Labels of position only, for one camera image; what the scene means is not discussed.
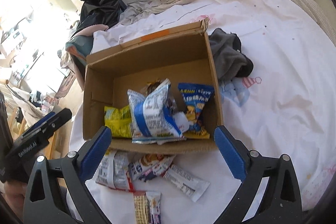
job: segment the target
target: candy wrapper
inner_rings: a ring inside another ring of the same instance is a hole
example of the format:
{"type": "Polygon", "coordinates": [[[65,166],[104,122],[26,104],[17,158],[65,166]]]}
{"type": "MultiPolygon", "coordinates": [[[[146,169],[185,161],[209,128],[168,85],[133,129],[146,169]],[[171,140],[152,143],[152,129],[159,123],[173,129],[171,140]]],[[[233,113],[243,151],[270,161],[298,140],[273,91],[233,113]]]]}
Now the candy wrapper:
{"type": "Polygon", "coordinates": [[[137,191],[133,198],[136,224],[161,224],[160,192],[137,191]]]}
{"type": "Polygon", "coordinates": [[[177,167],[175,164],[172,164],[172,166],[161,176],[174,184],[193,202],[196,202],[210,185],[210,182],[193,176],[180,167],[177,167]]]}
{"type": "Polygon", "coordinates": [[[138,92],[128,90],[133,143],[149,144],[159,141],[162,144],[184,139],[188,119],[181,112],[171,115],[167,107],[169,88],[170,81],[166,79],[146,98],[138,92]]]}
{"type": "Polygon", "coordinates": [[[96,183],[115,190],[134,192],[127,152],[108,150],[98,167],[96,183]]]}
{"type": "Polygon", "coordinates": [[[164,172],[167,171],[169,166],[171,166],[174,156],[164,156],[162,160],[160,160],[157,164],[155,164],[150,169],[142,172],[142,174],[139,177],[139,180],[142,180],[143,182],[147,182],[148,180],[152,180],[160,175],[162,175],[164,172]]]}
{"type": "Polygon", "coordinates": [[[202,123],[202,110],[214,88],[210,85],[179,83],[178,89],[187,106],[185,115],[189,121],[189,131],[183,135],[188,139],[209,139],[210,134],[202,123]]]}
{"type": "Polygon", "coordinates": [[[175,155],[146,154],[129,165],[130,177],[133,180],[151,180],[163,174],[171,165],[175,155]]]}
{"type": "Polygon", "coordinates": [[[105,126],[111,129],[113,137],[132,138],[132,117],[129,105],[122,109],[106,106],[104,111],[105,126]]]}

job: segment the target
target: blue snack bag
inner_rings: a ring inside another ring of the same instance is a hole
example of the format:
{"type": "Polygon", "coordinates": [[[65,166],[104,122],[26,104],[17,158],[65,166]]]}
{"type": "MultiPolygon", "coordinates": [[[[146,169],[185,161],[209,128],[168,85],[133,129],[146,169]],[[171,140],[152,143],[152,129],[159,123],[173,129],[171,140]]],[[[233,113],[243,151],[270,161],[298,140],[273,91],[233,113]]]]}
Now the blue snack bag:
{"type": "Polygon", "coordinates": [[[185,115],[189,121],[189,131],[184,136],[188,139],[209,139],[210,134],[202,124],[202,110],[214,93],[213,86],[179,83],[177,87],[187,106],[185,115]]]}

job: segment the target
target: bed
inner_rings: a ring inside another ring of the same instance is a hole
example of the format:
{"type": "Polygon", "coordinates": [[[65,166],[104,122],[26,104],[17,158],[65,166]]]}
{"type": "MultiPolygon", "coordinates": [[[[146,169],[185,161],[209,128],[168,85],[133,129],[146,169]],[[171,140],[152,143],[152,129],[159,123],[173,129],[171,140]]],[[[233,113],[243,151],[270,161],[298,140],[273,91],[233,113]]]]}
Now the bed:
{"type": "MultiPolygon", "coordinates": [[[[290,155],[302,209],[312,209],[336,167],[336,36],[318,5],[312,0],[168,0],[162,6],[161,0],[151,0],[138,9],[144,2],[132,3],[117,26],[95,32],[92,52],[204,18],[209,35],[216,28],[236,33],[254,69],[249,77],[219,83],[225,126],[248,149],[268,157],[290,155]]],[[[84,143],[82,117],[81,106],[70,150],[84,143]]],[[[161,191],[162,223],[213,223],[240,181],[219,151],[178,155],[175,162],[210,182],[197,203],[160,179],[135,181],[135,188],[161,191]]],[[[135,223],[133,195],[97,185],[96,176],[86,185],[109,220],[135,223]]],[[[245,219],[256,212],[266,184],[263,179],[245,219]]],[[[80,219],[70,195],[67,201],[80,219]]]]}

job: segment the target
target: packaged snack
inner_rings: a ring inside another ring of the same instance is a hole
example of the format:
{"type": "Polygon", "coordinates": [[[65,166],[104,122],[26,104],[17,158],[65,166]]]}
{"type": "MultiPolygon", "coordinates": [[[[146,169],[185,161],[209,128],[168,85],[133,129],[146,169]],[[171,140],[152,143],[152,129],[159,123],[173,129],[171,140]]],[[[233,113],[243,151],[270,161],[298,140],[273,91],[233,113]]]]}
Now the packaged snack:
{"type": "Polygon", "coordinates": [[[136,191],[133,193],[135,220],[136,224],[150,224],[150,208],[149,201],[146,198],[146,192],[136,191]]]}
{"type": "Polygon", "coordinates": [[[160,84],[161,84],[160,79],[157,79],[155,82],[148,82],[147,83],[147,95],[151,94],[160,84]]]}
{"type": "Polygon", "coordinates": [[[138,179],[142,175],[146,174],[147,171],[151,171],[154,168],[155,173],[163,173],[164,168],[170,166],[174,159],[173,156],[166,156],[161,154],[146,154],[139,160],[129,165],[130,177],[133,180],[138,179]]]}
{"type": "MultiPolygon", "coordinates": [[[[148,82],[147,83],[147,96],[149,94],[151,94],[154,90],[156,90],[156,88],[161,84],[161,80],[157,79],[155,82],[148,82]]],[[[167,99],[167,103],[166,106],[169,108],[170,113],[173,115],[176,112],[178,112],[177,109],[177,105],[176,105],[176,101],[175,98],[173,96],[173,94],[171,93],[171,90],[169,89],[168,91],[168,99],[167,99]]]]}
{"type": "Polygon", "coordinates": [[[132,142],[139,144],[160,143],[184,139],[184,127],[176,124],[174,116],[167,107],[169,79],[164,80],[146,98],[133,90],[128,90],[128,102],[131,110],[133,136],[132,142]]]}
{"type": "Polygon", "coordinates": [[[104,111],[105,126],[111,129],[113,137],[132,138],[132,117],[129,105],[122,109],[106,106],[104,111]]]}
{"type": "Polygon", "coordinates": [[[163,159],[160,160],[153,167],[151,167],[145,172],[142,172],[142,174],[139,177],[139,180],[147,182],[148,180],[152,180],[162,175],[169,168],[169,166],[173,162],[174,157],[175,155],[174,156],[164,156],[163,159]]]}
{"type": "Polygon", "coordinates": [[[146,197],[149,201],[151,215],[151,224],[161,224],[160,199],[161,193],[157,191],[146,191],[146,197]]]}
{"type": "Polygon", "coordinates": [[[210,182],[191,175],[175,164],[172,164],[165,174],[161,176],[174,184],[193,202],[196,202],[210,185],[210,182]]]}
{"type": "Polygon", "coordinates": [[[161,224],[160,192],[136,191],[133,198],[136,224],[161,224]]]}
{"type": "Polygon", "coordinates": [[[189,139],[209,139],[210,134],[202,123],[202,110],[214,88],[210,85],[179,83],[178,89],[187,106],[185,115],[190,124],[189,131],[185,132],[184,136],[189,139]]]}
{"type": "Polygon", "coordinates": [[[128,165],[127,152],[107,150],[98,167],[96,183],[115,190],[134,192],[128,165]]]}

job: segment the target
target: yellow snack bag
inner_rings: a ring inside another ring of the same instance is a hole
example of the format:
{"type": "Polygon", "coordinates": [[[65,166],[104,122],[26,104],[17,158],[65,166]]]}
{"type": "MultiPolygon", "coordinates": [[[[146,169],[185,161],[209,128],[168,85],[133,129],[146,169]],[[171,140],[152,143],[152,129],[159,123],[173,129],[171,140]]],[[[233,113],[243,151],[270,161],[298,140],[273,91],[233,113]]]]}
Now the yellow snack bag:
{"type": "Polygon", "coordinates": [[[129,105],[118,109],[115,107],[106,106],[105,111],[105,126],[112,131],[112,137],[115,138],[132,138],[131,132],[131,111],[129,105]]]}

